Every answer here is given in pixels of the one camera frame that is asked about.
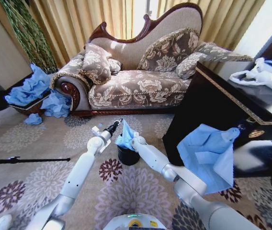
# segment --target gold trim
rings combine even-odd
[[[257,123],[263,126],[272,125],[272,121],[263,121],[260,117],[258,117],[255,113],[253,113],[249,108],[247,108],[244,104],[242,104],[239,100],[233,97],[229,92],[223,89],[220,85],[218,85],[214,80],[212,80],[208,75],[206,75],[202,70],[198,67],[195,68],[203,77],[209,80],[214,86],[216,86],[223,94],[225,94],[229,99],[231,99],[236,105],[238,105],[243,111],[245,111],[250,117],[252,117]]]
[[[249,133],[249,138],[257,138],[265,133],[264,130],[253,130]]]

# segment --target patterned carpet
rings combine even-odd
[[[9,156],[67,158],[70,162],[0,165],[0,217],[12,214],[11,229],[22,230],[35,212],[59,193],[78,157],[86,150],[91,128],[105,128],[120,116],[92,119],[44,117],[38,126],[23,124],[25,117],[14,109],[0,111],[0,159]],[[131,128],[147,142],[165,152],[161,140],[172,115],[127,115]],[[117,130],[112,141],[121,133]],[[140,160],[134,166],[118,161],[116,145],[96,156],[88,179],[75,205],[63,219],[66,229],[102,229],[114,216],[141,212],[156,216],[169,229],[204,230],[198,214],[178,200],[172,183],[164,180]],[[272,186],[270,178],[236,179],[233,188],[208,195],[224,202],[260,229],[272,230]]]

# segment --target plastic bag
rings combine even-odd
[[[51,75],[47,75],[42,69],[31,64],[33,74],[30,78],[25,79],[23,86],[12,88],[5,100],[9,104],[26,106],[30,102],[42,98],[43,94],[49,91]]]
[[[71,98],[63,96],[56,90],[51,90],[48,98],[44,99],[41,109],[45,109],[46,116],[56,118],[66,117],[70,112]]]
[[[116,139],[116,145],[124,149],[130,149],[134,151],[132,147],[132,139],[134,138],[134,133],[135,131],[130,128],[125,120],[123,120],[122,136],[118,136],[118,138]]]
[[[252,70],[244,70],[240,72],[236,72],[231,74],[230,80],[240,84],[247,86],[257,86],[257,85],[266,85],[267,87],[272,89],[272,66],[265,63],[264,58],[258,58],[255,61],[255,67]],[[254,79],[254,80],[241,80],[238,76],[245,74],[246,79]]]
[[[27,119],[24,120],[27,125],[39,125],[42,123],[42,118],[39,114],[30,114]]]

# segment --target black cup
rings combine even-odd
[[[119,161],[124,164],[124,165],[128,165],[131,166],[133,164],[136,164],[139,161],[139,154],[138,152],[132,151],[130,149],[125,149],[122,148],[120,146],[118,146],[118,157],[119,157]]]

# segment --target throw pillow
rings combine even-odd
[[[198,40],[198,33],[190,28],[163,36],[148,47],[137,69],[172,71],[194,51]]]
[[[103,48],[88,43],[85,46],[85,55],[80,74],[88,77],[94,84],[105,84],[111,79],[111,70],[108,58],[111,54]]]
[[[121,62],[112,58],[109,58],[108,62],[111,69],[111,74],[117,75],[119,71],[121,70]]]
[[[208,61],[209,57],[206,54],[194,52],[184,59],[175,69],[175,72],[183,80],[189,79],[195,74],[195,66],[197,61]]]
[[[248,55],[240,55],[230,50],[223,49],[215,43],[202,42],[195,52],[201,52],[210,57],[211,61],[252,61]]]

